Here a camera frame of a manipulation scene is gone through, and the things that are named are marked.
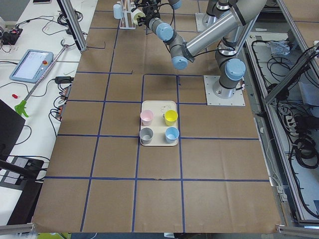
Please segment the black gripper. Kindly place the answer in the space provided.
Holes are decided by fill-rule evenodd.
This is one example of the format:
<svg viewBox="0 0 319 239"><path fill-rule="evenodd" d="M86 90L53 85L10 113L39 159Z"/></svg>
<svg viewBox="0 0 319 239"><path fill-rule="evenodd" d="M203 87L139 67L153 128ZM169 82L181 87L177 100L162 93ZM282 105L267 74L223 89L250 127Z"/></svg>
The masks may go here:
<svg viewBox="0 0 319 239"><path fill-rule="evenodd" d="M152 18L160 18L159 6L161 0L135 0L134 4L136 8L141 7L142 12L145 14L145 16L137 18L138 26L142 26L143 24L148 26Z"/></svg>

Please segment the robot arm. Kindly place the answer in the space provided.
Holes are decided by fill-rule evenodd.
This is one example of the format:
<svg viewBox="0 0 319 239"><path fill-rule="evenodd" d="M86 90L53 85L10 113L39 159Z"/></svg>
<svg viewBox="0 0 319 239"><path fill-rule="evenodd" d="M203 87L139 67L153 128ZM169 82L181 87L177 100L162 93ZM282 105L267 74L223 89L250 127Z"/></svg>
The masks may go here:
<svg viewBox="0 0 319 239"><path fill-rule="evenodd" d="M179 70L186 68L202 50L219 40L215 59L221 75L213 85L213 91L222 99L233 97L246 71L237 54L265 4L264 0L219 0L216 4L210 3L206 13L216 17L214 23L189 42L177 33L168 41L174 67Z"/></svg>
<svg viewBox="0 0 319 239"><path fill-rule="evenodd" d="M180 8L181 4L181 0L169 0L168 3L161 3L160 0L135 0L135 7L133 8L132 13L137 11L139 8L142 9L143 13L141 16L137 17L135 24L138 26L145 25L155 35L157 35L160 40L164 43L168 43L176 35L171 24L174 19L175 10ZM169 5L173 11L173 17L170 24L164 22L160 18L160 8L163 5Z"/></svg>

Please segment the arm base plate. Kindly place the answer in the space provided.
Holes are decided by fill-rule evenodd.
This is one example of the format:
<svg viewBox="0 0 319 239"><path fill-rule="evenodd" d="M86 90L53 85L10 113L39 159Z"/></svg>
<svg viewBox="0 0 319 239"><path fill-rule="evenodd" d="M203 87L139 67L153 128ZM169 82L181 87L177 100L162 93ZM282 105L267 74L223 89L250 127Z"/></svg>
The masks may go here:
<svg viewBox="0 0 319 239"><path fill-rule="evenodd" d="M215 21L217 21L217 17L210 16L207 13L196 13L195 21L196 21L197 32L203 32L205 29L211 26Z"/></svg>
<svg viewBox="0 0 319 239"><path fill-rule="evenodd" d="M220 76L204 75L204 87L208 106L246 106L243 90L238 83L234 89L226 89L220 85Z"/></svg>

